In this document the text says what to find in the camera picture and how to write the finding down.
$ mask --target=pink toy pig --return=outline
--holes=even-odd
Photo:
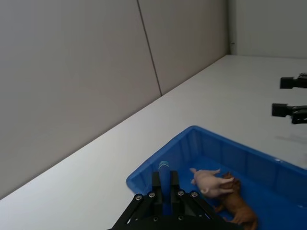
[[[214,175],[218,174],[220,170],[199,170],[192,168],[190,169],[194,173],[194,179],[191,181],[191,184],[197,184],[201,193],[208,198],[216,198],[221,194],[232,193],[233,189],[222,189],[220,188],[221,184],[225,184],[233,181],[233,178],[224,179],[215,177]]]

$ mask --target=white table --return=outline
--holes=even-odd
[[[198,125],[307,167],[307,126],[271,117],[272,103],[307,104],[280,77],[306,59],[226,56],[0,201],[1,230],[103,230],[133,194],[125,181],[172,137]]]

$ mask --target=black clamp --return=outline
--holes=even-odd
[[[301,73],[295,78],[280,78],[281,89],[307,88],[307,73]]]
[[[288,106],[287,104],[272,105],[272,116],[291,116],[292,124],[307,124],[307,105]]]

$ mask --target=white wall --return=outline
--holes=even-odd
[[[226,0],[140,0],[162,93],[228,52]]]
[[[306,0],[229,0],[233,53],[307,58]]]
[[[160,95],[135,0],[1,0],[0,33],[0,197]]]

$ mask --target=brown toy animal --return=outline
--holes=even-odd
[[[233,175],[228,172],[223,175],[223,178],[232,178]],[[220,212],[227,209],[234,215],[232,223],[242,225],[244,230],[256,230],[258,226],[258,218],[256,213],[244,202],[240,196],[241,182],[234,179],[233,182],[220,185],[222,189],[233,189],[234,192],[224,194],[218,197],[220,205],[215,208],[215,212]]]

